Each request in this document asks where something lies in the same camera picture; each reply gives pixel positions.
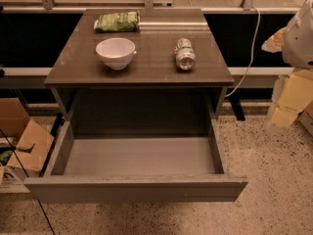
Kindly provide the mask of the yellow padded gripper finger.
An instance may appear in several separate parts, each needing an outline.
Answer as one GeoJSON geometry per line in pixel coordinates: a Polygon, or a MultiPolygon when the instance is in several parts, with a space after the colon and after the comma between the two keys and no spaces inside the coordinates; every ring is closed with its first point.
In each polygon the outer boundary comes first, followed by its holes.
{"type": "Polygon", "coordinates": [[[270,133],[286,131],[298,115],[313,101],[313,71],[298,70],[281,76],[274,85],[266,129],[270,133]]]}
{"type": "Polygon", "coordinates": [[[276,53],[282,51],[286,29],[283,27],[270,36],[261,46],[266,52],[276,53]]]}

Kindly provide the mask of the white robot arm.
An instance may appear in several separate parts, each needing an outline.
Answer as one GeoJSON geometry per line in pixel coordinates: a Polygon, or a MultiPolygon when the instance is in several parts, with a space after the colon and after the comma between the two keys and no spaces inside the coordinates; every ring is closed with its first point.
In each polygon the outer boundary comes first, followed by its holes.
{"type": "Polygon", "coordinates": [[[313,0],[306,0],[288,22],[268,38],[261,49],[281,52],[283,61],[293,67],[274,85],[266,128],[270,133],[285,132],[313,101],[313,0]]]}

